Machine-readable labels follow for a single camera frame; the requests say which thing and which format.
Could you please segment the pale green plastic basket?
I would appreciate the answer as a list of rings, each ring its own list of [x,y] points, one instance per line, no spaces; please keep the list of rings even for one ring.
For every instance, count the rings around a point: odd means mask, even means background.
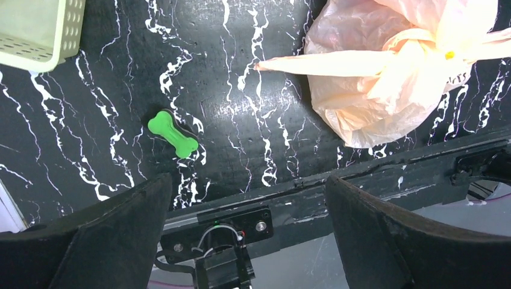
[[[85,0],[1,1],[1,64],[50,72],[80,48]]]

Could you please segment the translucent peach plastic bag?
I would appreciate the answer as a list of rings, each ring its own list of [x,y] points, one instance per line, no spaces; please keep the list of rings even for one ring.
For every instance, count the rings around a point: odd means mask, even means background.
[[[305,75],[345,146],[371,148],[416,129],[477,61],[510,56],[497,14],[497,1],[327,1],[303,54],[254,67]]]

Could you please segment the green bone-shaped toy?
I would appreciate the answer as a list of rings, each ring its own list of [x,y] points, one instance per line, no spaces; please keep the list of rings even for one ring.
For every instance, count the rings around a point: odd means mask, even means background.
[[[150,119],[148,129],[173,146],[175,154],[179,158],[188,158],[198,149],[198,142],[194,138],[184,135],[178,129],[173,116],[168,110],[161,110]]]

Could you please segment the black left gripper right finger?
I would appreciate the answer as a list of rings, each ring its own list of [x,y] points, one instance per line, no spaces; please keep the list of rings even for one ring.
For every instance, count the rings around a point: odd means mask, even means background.
[[[330,177],[325,204],[350,288],[509,288],[510,238],[431,220]]]

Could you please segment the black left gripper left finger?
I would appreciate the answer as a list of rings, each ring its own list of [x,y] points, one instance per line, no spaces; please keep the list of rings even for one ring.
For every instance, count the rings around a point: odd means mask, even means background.
[[[161,173],[78,212],[1,234],[2,288],[145,288],[171,202]]]

